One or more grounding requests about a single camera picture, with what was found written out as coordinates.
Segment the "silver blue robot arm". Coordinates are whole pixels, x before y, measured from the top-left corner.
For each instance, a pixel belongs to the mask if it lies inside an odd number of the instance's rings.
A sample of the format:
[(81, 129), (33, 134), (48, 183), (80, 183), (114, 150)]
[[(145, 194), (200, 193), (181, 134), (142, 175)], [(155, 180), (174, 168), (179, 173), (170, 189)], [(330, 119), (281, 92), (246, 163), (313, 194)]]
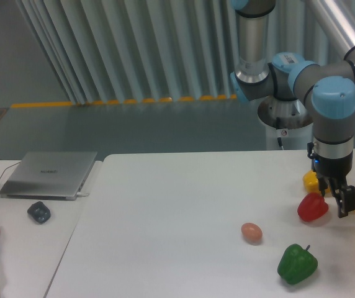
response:
[(338, 217), (355, 210), (355, 187), (346, 181), (353, 163), (355, 126), (355, 17), (339, 1), (307, 1), (342, 61), (321, 66), (295, 53), (266, 61), (268, 17), (274, 1), (232, 1), (238, 19), (239, 62), (230, 75), (243, 101), (270, 97), (301, 102), (313, 122), (307, 155), (321, 192), (330, 190)]

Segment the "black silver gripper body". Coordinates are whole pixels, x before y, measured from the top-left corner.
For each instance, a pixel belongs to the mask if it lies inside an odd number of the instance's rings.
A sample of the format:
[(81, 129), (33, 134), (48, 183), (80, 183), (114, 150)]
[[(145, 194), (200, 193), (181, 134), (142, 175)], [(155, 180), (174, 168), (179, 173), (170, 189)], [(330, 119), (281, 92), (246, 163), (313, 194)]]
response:
[(319, 178), (346, 179), (353, 165), (353, 138), (341, 143), (325, 143), (314, 138), (307, 143), (307, 156)]

